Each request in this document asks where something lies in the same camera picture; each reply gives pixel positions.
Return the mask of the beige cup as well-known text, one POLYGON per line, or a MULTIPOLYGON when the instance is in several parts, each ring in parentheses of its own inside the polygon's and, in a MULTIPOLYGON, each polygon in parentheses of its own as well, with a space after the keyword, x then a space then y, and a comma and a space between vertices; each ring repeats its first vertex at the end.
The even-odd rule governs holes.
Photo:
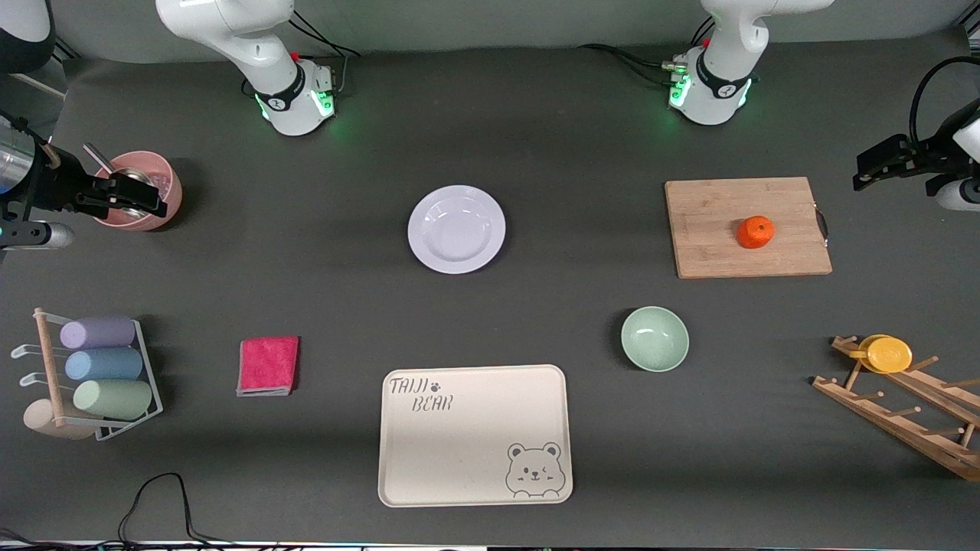
POLYGON ((49 399, 38 399, 29 404, 24 415, 22 415, 22 422, 27 428, 42 435, 60 437, 74 442, 94 436, 97 430, 95 426, 71 425, 70 423, 59 428, 54 421, 54 409, 49 399))

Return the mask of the yellow mug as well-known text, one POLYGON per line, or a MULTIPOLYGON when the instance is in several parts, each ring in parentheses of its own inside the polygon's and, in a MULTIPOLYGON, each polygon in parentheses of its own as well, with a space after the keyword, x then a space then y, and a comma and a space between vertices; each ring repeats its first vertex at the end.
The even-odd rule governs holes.
POLYGON ((879 374, 903 372, 909 369, 913 360, 913 352, 906 342, 886 334, 868 336, 846 354, 862 367, 879 374))

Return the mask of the pink folded cloth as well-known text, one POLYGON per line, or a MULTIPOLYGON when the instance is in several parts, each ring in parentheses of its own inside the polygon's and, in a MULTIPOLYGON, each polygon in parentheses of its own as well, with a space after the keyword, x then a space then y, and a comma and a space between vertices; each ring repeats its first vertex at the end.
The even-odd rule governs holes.
POLYGON ((263 336, 240 343, 236 396, 288 396, 296 386, 299 336, 263 336))

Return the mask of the pink bowl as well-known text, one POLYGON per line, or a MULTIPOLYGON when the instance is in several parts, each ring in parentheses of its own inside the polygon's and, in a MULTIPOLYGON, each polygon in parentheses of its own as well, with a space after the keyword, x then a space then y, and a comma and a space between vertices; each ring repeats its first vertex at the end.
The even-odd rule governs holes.
POLYGON ((167 204, 168 212, 164 217, 153 215, 134 217, 123 212, 123 210, 110 210, 107 220, 95 217, 96 223, 110 229, 147 233, 161 229, 176 215, 181 208, 183 188, 181 179, 167 159, 154 152, 133 151, 116 156, 111 162, 115 168, 136 168, 136 170, 147 174, 153 184, 161 191, 162 201, 167 204))

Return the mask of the metal scoop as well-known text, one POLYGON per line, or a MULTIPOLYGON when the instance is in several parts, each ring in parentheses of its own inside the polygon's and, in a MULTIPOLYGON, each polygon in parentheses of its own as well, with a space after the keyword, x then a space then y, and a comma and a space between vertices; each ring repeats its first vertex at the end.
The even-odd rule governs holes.
MULTIPOLYGON (((148 177, 147 174, 144 174, 143 171, 136 170, 136 168, 115 168, 115 167, 113 167, 112 162, 94 144, 92 144, 92 143, 90 143, 88 141, 85 141, 83 143, 83 150, 93 160, 95 160, 96 163, 103 170, 107 171, 107 175, 106 175, 105 178, 108 178, 108 175, 109 174, 112 174, 112 172, 125 172, 128 175, 132 175, 132 177, 134 177, 134 178, 143 179, 143 181, 149 181, 151 185, 155 186, 153 184, 153 181, 151 181, 150 177, 148 177)), ((93 181, 93 187, 94 187, 94 189, 96 191, 96 179, 94 179, 94 181, 93 181)), ((160 200, 162 200, 160 189, 158 189, 158 195, 160 195, 160 200)))

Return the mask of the white round plate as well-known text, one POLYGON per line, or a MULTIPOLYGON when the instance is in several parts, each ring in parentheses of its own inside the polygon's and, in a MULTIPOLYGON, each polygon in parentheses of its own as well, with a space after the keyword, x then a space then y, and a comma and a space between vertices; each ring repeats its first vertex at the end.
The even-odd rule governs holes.
POLYGON ((420 199, 407 220, 407 243, 428 269, 461 275, 482 269, 498 255, 507 220, 489 193, 451 185, 420 199))

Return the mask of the green cup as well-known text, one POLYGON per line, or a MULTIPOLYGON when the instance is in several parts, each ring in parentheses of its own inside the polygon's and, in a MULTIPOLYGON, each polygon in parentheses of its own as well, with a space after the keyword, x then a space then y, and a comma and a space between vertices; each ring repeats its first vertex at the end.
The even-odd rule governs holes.
POLYGON ((152 388, 142 380, 88 380, 73 394, 78 410, 120 421, 139 419, 152 401, 152 388))

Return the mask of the cream bear print tray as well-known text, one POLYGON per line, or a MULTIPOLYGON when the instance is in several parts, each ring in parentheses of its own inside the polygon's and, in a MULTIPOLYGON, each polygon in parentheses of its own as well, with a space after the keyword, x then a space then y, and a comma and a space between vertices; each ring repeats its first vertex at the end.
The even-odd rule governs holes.
POLYGON ((554 365, 395 370, 377 492, 389 508, 560 504, 573 494, 567 384, 554 365))

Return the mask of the blue cup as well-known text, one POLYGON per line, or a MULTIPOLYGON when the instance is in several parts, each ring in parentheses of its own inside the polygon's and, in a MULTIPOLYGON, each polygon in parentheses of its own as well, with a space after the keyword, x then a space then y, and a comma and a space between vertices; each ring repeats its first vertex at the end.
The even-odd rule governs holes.
POLYGON ((142 369, 142 353, 131 347, 80 350, 64 363, 64 372, 76 381, 137 380, 142 369))

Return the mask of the wooden mug rack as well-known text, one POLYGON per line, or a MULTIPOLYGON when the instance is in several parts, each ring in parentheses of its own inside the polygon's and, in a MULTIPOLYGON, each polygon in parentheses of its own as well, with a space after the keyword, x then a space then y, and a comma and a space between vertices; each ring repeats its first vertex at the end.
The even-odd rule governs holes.
POLYGON ((911 366, 903 372, 872 373, 846 354, 848 350, 858 348, 867 337, 834 336, 830 341, 832 349, 853 360, 854 366, 843 381, 835 377, 813 377, 811 387, 951 471, 956 477, 980 484, 980 377, 960 381, 942 380, 926 370, 938 362, 937 356, 917 360, 914 353, 911 366), (881 404, 885 397, 883 391, 855 391, 858 377, 863 373, 883 377, 900 390, 920 399, 924 405, 949 416, 956 424, 949 428, 927 428, 913 419, 923 411, 921 406, 893 410, 881 404))

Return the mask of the bamboo cutting board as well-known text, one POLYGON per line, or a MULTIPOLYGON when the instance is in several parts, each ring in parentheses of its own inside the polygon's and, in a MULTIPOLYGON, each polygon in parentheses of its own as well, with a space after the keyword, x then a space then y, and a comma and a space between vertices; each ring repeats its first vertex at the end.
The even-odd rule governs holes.
POLYGON ((832 272, 822 213, 808 178, 666 181, 664 186, 680 279, 825 276, 832 272), (737 230, 749 217, 774 223, 773 240, 748 249, 737 230))

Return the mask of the mint green bowl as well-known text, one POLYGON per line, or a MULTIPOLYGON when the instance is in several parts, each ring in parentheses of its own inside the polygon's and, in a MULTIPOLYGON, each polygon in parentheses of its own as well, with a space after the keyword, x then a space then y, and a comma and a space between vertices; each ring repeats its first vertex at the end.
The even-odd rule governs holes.
POLYGON ((658 306, 631 311, 622 324, 620 340, 627 359, 652 373, 675 369, 690 348, 689 331, 681 318, 658 306))

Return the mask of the orange fruit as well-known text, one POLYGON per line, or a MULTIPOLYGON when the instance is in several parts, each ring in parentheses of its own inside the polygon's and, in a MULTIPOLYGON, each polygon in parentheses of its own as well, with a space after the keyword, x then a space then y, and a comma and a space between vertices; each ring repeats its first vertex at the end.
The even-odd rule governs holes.
POLYGON ((775 224, 769 217, 747 217, 737 227, 736 240, 745 249, 759 249, 773 240, 775 230, 775 224))

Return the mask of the purple cup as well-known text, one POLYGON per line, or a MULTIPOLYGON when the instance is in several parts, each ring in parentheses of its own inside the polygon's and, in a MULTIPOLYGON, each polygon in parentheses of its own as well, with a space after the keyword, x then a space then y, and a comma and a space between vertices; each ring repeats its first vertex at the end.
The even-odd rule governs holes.
POLYGON ((136 339, 136 326, 125 316, 78 318, 60 329, 60 342, 70 350, 129 347, 136 339))

